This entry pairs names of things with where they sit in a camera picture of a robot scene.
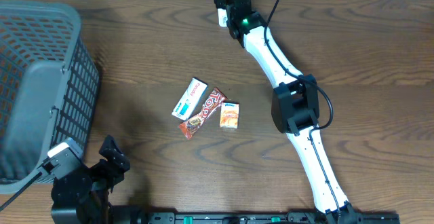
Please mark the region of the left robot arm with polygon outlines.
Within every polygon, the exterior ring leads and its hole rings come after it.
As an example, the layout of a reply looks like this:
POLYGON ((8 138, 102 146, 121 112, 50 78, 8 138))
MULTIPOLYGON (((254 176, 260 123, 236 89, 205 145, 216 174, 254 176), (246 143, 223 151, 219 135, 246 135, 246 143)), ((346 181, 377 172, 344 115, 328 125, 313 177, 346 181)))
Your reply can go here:
POLYGON ((66 162, 56 171, 51 197, 51 216, 55 223, 147 223, 149 218, 137 206, 113 206, 109 194, 125 179, 130 161, 108 135, 99 150, 100 161, 92 167, 82 160, 70 160, 71 153, 61 153, 66 162))

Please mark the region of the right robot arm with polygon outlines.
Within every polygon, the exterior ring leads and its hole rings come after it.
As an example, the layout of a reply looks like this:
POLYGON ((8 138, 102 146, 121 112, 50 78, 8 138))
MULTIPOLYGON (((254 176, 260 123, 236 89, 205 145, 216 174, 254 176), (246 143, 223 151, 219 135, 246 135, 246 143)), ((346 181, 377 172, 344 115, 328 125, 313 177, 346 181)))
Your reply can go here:
POLYGON ((281 51, 269 28, 271 19, 252 8, 252 0, 214 0, 233 39, 258 62, 272 87, 271 116, 280 133, 294 146, 309 180, 322 223, 357 223, 358 217, 340 188, 322 144, 319 97, 328 95, 313 75, 299 71, 281 51))

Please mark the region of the red Top candy wrapper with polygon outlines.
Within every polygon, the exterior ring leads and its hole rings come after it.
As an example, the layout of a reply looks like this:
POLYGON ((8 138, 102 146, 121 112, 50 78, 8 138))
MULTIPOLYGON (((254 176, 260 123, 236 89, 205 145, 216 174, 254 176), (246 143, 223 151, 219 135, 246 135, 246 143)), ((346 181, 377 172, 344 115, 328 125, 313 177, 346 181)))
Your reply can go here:
POLYGON ((191 139, 226 99, 227 97, 215 87, 203 103, 201 111, 179 125, 185 137, 191 139))

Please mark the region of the white Panadol box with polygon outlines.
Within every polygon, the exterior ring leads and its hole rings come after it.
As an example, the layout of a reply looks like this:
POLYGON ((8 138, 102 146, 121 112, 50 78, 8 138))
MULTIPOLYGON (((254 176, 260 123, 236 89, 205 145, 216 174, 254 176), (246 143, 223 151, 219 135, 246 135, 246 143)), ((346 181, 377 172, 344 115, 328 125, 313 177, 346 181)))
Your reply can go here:
POLYGON ((195 107, 207 88, 208 85, 206 83, 200 81, 197 78, 192 78, 181 99, 174 107, 172 115, 178 119, 184 121, 187 120, 195 110, 195 107))

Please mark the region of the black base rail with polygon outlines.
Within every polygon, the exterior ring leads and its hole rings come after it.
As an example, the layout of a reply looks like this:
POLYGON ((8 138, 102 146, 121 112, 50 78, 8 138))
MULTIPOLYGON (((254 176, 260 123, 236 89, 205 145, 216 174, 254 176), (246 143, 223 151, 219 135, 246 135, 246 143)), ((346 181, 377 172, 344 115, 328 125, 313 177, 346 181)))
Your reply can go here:
POLYGON ((175 214, 150 212, 138 215, 137 224, 400 224, 398 214, 362 214, 360 212, 289 212, 287 214, 175 214))

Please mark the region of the orange tissue pack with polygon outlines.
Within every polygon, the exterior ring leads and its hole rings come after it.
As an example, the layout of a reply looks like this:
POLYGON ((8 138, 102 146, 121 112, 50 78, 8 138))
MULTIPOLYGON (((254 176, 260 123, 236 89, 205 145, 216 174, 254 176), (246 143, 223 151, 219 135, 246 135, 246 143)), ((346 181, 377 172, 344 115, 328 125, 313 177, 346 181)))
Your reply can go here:
POLYGON ((223 102, 220 112, 221 128, 238 128, 239 104, 233 102, 223 102))

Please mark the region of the grey plastic basket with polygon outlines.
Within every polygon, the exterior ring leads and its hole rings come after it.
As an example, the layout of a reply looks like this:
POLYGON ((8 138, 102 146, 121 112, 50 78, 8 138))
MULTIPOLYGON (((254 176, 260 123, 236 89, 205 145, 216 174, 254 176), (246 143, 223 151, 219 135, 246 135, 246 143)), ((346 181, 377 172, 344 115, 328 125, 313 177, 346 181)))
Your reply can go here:
POLYGON ((1 192, 50 183, 37 167, 68 138, 84 150, 100 73, 62 3, 1 2, 1 192))

